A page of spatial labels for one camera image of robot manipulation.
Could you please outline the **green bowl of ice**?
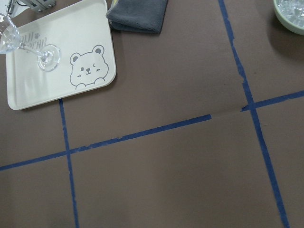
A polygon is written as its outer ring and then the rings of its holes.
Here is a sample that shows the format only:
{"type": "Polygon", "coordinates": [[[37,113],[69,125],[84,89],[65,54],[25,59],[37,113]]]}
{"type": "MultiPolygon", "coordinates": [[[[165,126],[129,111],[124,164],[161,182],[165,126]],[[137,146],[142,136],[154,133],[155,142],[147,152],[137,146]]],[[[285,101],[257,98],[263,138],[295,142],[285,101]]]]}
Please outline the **green bowl of ice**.
{"type": "Polygon", "coordinates": [[[304,35],[303,0],[273,0],[273,6],[277,19],[286,29],[304,35]]]}

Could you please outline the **cream bear tray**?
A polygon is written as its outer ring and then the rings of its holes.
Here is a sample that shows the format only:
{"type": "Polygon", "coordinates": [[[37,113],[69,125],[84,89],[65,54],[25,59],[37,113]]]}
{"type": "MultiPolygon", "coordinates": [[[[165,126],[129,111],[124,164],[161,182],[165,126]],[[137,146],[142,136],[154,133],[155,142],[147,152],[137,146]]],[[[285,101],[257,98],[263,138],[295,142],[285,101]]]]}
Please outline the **cream bear tray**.
{"type": "Polygon", "coordinates": [[[109,85],[116,76],[114,48],[104,0],[82,0],[19,27],[27,45],[60,48],[56,69],[42,71],[32,53],[6,56],[8,105],[25,109],[109,85]]]}

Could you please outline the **grey folded cloth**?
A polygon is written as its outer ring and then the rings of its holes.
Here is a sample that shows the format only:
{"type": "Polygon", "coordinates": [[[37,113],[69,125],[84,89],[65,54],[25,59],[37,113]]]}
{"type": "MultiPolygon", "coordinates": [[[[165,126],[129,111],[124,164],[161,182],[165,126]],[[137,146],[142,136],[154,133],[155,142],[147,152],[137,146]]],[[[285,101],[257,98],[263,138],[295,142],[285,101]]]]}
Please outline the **grey folded cloth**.
{"type": "Polygon", "coordinates": [[[166,0],[114,0],[106,17],[116,30],[159,34],[167,4],[166,0]]]}

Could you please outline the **clear wine glass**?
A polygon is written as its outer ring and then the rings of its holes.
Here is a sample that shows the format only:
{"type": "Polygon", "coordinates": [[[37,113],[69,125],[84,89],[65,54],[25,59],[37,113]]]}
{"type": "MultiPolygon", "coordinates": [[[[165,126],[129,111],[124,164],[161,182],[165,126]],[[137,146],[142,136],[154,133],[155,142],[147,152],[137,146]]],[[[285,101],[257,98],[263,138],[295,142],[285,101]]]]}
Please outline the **clear wine glass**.
{"type": "Polygon", "coordinates": [[[0,15],[0,53],[6,55],[17,49],[25,50],[37,57],[38,67],[45,71],[53,71],[61,59],[61,50],[52,44],[40,50],[33,49],[21,40],[18,28],[8,15],[0,15]]]}

